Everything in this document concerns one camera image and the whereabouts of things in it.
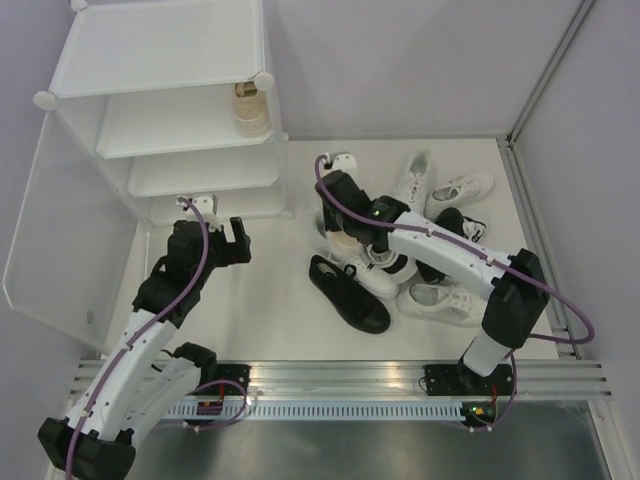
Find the white shelf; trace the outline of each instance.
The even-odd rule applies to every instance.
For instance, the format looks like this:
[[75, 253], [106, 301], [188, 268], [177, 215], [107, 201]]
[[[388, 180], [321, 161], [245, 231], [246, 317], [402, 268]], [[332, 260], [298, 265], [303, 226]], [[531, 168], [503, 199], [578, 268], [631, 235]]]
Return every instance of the white shelf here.
[[[431, 148], [439, 183], [476, 170], [494, 175], [491, 195], [464, 211], [489, 221], [485, 245], [507, 252], [516, 252], [525, 246], [507, 176], [493, 140], [288, 142], [287, 171], [288, 176], [295, 179], [288, 185], [291, 204], [296, 209], [295, 219], [245, 222], [251, 237], [251, 262], [213, 272], [202, 291], [201, 302], [191, 311], [168, 348], [195, 341], [213, 349], [218, 358], [224, 360], [459, 358], [477, 333], [474, 329], [404, 317], [391, 301], [386, 302], [392, 317], [389, 330], [381, 335], [367, 335], [348, 326], [309, 280], [309, 259], [313, 255], [308, 240], [309, 212], [319, 205], [313, 191], [315, 157], [325, 151], [352, 152], [360, 167], [359, 185], [376, 197], [389, 192], [407, 156], [421, 148]], [[234, 200], [223, 199], [225, 193], [235, 195], [237, 192], [221, 192], [221, 209], [229, 205], [228, 200]], [[257, 199], [244, 199], [245, 206], [254, 200]], [[158, 228], [149, 234], [149, 266], [165, 254], [170, 233], [171, 228]], [[109, 345], [114, 345], [121, 334], [131, 311], [131, 301], [144, 279], [141, 270], [144, 259], [135, 252], [145, 245], [147, 238], [141, 237], [132, 249], [131, 268], [121, 285]], [[551, 333], [546, 315], [540, 318], [535, 331]], [[516, 357], [558, 358], [555, 345], [539, 340], [527, 342]]]
[[[212, 192], [218, 197], [218, 217], [261, 218], [276, 216], [284, 210], [284, 192], [280, 184], [263, 188]], [[176, 205], [176, 196], [156, 197], [152, 200], [150, 220], [158, 226], [173, 225], [184, 218]]]
[[259, 0], [90, 6], [50, 91], [60, 98], [235, 83], [264, 70]]
[[254, 145], [136, 157], [128, 190], [134, 197], [154, 197], [264, 187], [278, 177], [275, 146]]
[[111, 95], [96, 150], [120, 158], [264, 143], [271, 132], [238, 133], [232, 96], [231, 85]]

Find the transparent side panel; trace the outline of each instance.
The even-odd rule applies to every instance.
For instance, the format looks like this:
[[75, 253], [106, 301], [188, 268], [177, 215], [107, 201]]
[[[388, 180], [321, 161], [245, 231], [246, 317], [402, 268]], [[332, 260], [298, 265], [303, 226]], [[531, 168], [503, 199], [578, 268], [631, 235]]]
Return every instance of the transparent side panel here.
[[3, 279], [10, 305], [102, 348], [136, 226], [47, 115]]

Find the pile of shoes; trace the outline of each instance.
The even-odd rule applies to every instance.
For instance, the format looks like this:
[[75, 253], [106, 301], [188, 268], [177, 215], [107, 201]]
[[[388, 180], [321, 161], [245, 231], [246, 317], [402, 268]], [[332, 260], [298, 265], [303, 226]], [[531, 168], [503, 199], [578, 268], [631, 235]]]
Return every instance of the pile of shoes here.
[[[480, 243], [488, 223], [466, 208], [489, 195], [493, 184], [491, 175], [476, 172], [436, 186], [436, 167], [427, 150], [408, 159], [391, 196], [437, 225]], [[351, 326], [384, 332], [391, 321], [388, 312], [382, 313], [380, 300], [396, 298], [398, 309], [408, 317], [457, 327], [481, 324], [486, 302], [435, 268], [394, 252], [365, 248], [342, 232], [326, 232], [321, 212], [313, 216], [310, 232], [314, 250], [324, 257], [314, 257], [310, 278]], [[336, 275], [339, 270], [346, 275]], [[350, 285], [356, 282], [361, 289]]]

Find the shoe rack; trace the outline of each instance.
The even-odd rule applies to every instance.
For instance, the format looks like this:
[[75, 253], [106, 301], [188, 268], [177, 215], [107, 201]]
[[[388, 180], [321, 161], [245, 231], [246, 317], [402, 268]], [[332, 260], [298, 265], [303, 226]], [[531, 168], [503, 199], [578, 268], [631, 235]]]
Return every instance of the shoe rack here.
[[[215, 194], [222, 218], [291, 215], [260, 0], [73, 7], [49, 90], [34, 101], [139, 221], [171, 225], [176, 195], [195, 193]], [[234, 99], [247, 82], [253, 105]]]

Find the black shoe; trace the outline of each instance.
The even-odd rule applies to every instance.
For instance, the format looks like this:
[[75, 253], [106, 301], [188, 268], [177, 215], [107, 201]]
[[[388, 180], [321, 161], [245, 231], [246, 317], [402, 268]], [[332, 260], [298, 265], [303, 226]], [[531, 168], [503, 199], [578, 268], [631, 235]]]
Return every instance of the black shoe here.
[[365, 333], [382, 333], [391, 325], [385, 306], [368, 290], [319, 255], [311, 258], [311, 282], [331, 301], [340, 316]]

